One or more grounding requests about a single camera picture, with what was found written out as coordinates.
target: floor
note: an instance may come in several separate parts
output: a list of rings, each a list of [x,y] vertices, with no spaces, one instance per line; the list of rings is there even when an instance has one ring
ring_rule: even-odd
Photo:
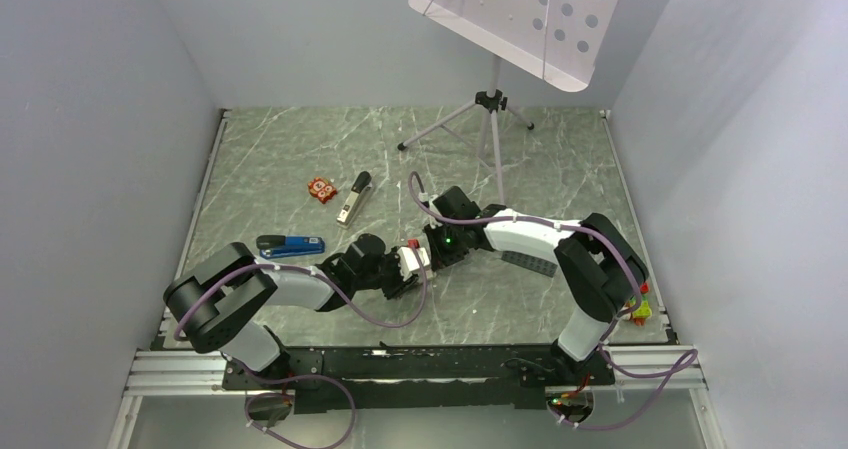
[[[221,246],[242,241],[255,248],[261,234],[315,235],[327,241],[321,256],[287,263],[319,262],[343,251],[359,234],[375,234],[391,247],[421,237],[426,218],[406,190],[412,170],[430,193],[460,186],[482,207],[497,202],[495,178],[473,151],[438,131],[401,153],[397,143],[423,129],[451,107],[290,107],[238,109],[229,122],[213,166],[186,267]],[[507,205],[524,213],[582,219],[608,216],[641,253],[633,215],[597,110],[526,108],[536,124],[528,131],[510,114],[501,115],[501,152]],[[451,128],[476,144],[480,113],[457,119]],[[335,223],[356,175],[369,171],[371,200],[352,228]],[[321,205],[307,182],[331,179],[341,194]],[[378,291],[357,293],[354,302],[372,316],[405,320],[419,292],[386,301]],[[655,295],[649,293],[652,307]],[[255,321],[268,325],[287,345],[506,344],[547,343],[565,326],[575,303],[561,273],[554,278],[507,264],[496,254],[473,253],[440,271],[420,318],[403,329],[384,329],[349,308],[315,313],[297,307],[266,307]],[[619,324],[615,343],[666,342],[659,318],[644,327]],[[168,338],[166,347],[180,347]]]

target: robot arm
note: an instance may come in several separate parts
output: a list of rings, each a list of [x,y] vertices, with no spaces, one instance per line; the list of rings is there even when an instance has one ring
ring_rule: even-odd
[[[473,225],[432,224],[424,228],[430,248],[416,249],[433,270],[453,265],[471,249],[513,251],[556,263],[562,269],[577,307],[552,345],[560,371],[577,374],[583,362],[608,330],[619,310],[630,299],[632,287],[624,271],[600,242],[561,226],[583,226],[606,237],[616,248],[637,283],[647,279],[644,263],[606,217],[592,214],[583,221],[548,221],[554,227],[518,221],[522,214],[501,205],[481,210],[458,187],[452,187],[433,201],[441,215],[450,219],[507,217],[508,220]],[[327,312],[346,304],[345,300],[319,277],[338,286],[348,299],[358,290],[382,289],[391,299],[416,282],[418,269],[406,252],[392,248],[386,254],[383,241],[363,234],[344,253],[333,254],[309,268],[289,267],[291,271],[255,270],[230,282],[229,293],[220,292],[203,303],[185,324],[185,333],[197,352],[220,350],[262,371],[285,359],[282,344],[270,331],[250,319],[264,304],[291,305]],[[233,243],[175,281],[165,291],[165,302],[177,319],[225,275],[257,261],[244,244]]]
[[[258,372],[274,362],[285,363],[286,359],[285,348],[273,333],[251,321],[260,307],[298,306],[328,312],[344,306],[346,301],[322,279],[335,284],[348,299],[367,289],[381,289],[387,299],[398,297],[417,281],[418,266],[410,262],[407,254],[411,251],[394,247],[386,254],[386,245],[380,238],[363,234],[346,252],[333,254],[317,266],[286,266],[289,270],[278,271],[273,269],[277,264],[253,256],[237,242],[174,281],[164,299],[177,320],[181,320],[225,276],[253,267],[230,280],[228,289],[217,291],[200,303],[186,321],[184,332],[195,351],[221,351]],[[428,259],[422,254],[426,251],[418,251],[426,270]]]
[[[558,228],[583,226],[600,233],[615,246],[638,284],[648,278],[645,264],[612,222],[600,214],[591,214],[583,221],[536,218],[554,227],[518,221],[523,214],[502,205],[492,204],[481,210],[456,186],[436,198],[433,205],[450,219],[512,219],[479,225],[425,227],[434,269],[459,262],[470,249],[518,252],[559,265],[577,302],[552,348],[562,362],[560,369],[565,372],[579,372],[581,362],[592,354],[633,291],[624,271],[605,246],[587,234]]]

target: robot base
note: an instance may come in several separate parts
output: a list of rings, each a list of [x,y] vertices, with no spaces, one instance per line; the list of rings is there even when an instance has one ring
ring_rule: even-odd
[[[612,371],[599,356],[589,358],[580,374],[554,371],[548,344],[288,347],[286,351],[292,372],[309,374],[315,368],[314,373],[339,380],[353,394],[357,408],[512,404],[516,409],[544,409],[545,387],[578,386],[586,374],[591,374],[590,386],[615,383]],[[279,388],[257,383],[240,371],[235,364],[227,365],[223,389]],[[287,375],[262,374],[268,379]],[[298,414],[348,407],[344,395],[328,384],[295,383],[288,388],[296,391]]]

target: music stand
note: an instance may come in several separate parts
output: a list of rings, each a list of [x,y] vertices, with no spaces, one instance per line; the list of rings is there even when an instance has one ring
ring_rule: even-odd
[[[534,124],[498,90],[501,60],[506,59],[560,90],[582,91],[594,73],[598,48],[617,3],[618,0],[409,0],[415,11],[491,52],[492,75],[488,90],[478,92],[459,109],[401,142],[398,149],[406,150],[436,129],[445,130],[473,148],[446,124],[480,106],[485,112],[476,155],[495,172],[498,196],[505,204],[498,112],[509,111],[530,130]],[[555,30],[549,32],[549,26]],[[490,128],[494,168],[483,160]]]

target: white wall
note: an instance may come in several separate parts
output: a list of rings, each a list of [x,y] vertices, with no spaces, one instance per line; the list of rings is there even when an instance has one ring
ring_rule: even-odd
[[[158,0],[0,0],[0,438],[104,447],[217,126]]]
[[[162,0],[222,107],[461,104],[491,56],[407,0]],[[620,0],[586,91],[507,65],[519,104],[610,107],[668,0]]]
[[[613,108],[731,447],[848,438],[846,55],[846,0],[671,0]]]

